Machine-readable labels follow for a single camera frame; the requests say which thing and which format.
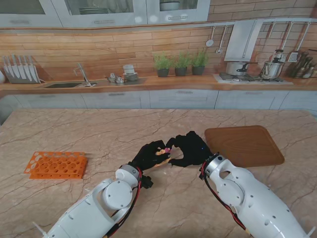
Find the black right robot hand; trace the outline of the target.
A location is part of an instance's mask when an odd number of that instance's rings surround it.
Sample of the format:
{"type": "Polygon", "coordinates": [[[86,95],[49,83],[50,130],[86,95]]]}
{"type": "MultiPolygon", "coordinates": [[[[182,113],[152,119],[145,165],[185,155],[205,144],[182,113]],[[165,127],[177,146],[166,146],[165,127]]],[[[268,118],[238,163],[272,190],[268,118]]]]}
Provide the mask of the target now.
{"type": "Polygon", "coordinates": [[[187,167],[190,165],[200,165],[209,157],[213,156],[207,144],[194,131],[189,131],[186,135],[178,135],[168,140],[166,147],[180,148],[183,153],[182,159],[170,159],[173,166],[187,167]]]}

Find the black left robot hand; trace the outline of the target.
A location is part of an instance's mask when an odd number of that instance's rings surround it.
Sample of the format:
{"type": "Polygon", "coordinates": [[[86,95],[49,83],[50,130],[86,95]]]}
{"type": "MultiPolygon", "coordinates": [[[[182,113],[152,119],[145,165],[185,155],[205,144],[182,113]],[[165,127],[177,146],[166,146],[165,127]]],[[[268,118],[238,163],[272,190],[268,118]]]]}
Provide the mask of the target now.
{"type": "Polygon", "coordinates": [[[170,157],[170,149],[166,147],[162,140],[153,141],[144,145],[134,159],[128,164],[141,171],[150,169],[157,164],[161,164],[170,157]]]}

